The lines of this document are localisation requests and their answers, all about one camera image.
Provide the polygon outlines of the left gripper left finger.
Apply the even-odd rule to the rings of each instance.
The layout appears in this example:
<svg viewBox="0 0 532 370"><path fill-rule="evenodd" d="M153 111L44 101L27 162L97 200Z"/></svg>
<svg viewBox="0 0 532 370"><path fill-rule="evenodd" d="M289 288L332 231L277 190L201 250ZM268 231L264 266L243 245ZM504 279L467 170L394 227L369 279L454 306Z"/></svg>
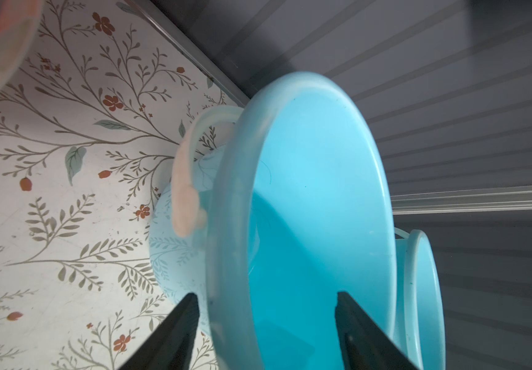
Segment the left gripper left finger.
<svg viewBox="0 0 532 370"><path fill-rule="evenodd" d="M189 369L199 318L198 298L188 293L120 369Z"/></svg>

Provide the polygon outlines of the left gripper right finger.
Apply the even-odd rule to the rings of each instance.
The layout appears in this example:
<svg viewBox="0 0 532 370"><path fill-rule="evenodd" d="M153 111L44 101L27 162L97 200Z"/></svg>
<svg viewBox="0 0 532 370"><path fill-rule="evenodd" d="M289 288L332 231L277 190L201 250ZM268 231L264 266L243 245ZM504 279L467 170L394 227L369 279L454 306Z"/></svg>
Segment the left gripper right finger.
<svg viewBox="0 0 532 370"><path fill-rule="evenodd" d="M416 369L416 366L345 291L338 292L335 322L346 369Z"/></svg>

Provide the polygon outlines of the blue bucket with label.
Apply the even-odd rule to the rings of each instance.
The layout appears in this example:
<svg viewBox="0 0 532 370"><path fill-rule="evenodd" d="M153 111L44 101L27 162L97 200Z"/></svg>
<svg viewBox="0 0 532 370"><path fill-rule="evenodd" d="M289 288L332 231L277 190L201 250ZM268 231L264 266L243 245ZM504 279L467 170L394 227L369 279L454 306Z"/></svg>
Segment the blue bucket with label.
<svg viewBox="0 0 532 370"><path fill-rule="evenodd" d="M169 185L150 227L153 270L194 292L219 369L341 369L338 293L395 331L396 257L386 174L359 109L328 78L293 72L243 109L227 144L192 167L203 228L173 229Z"/></svg>

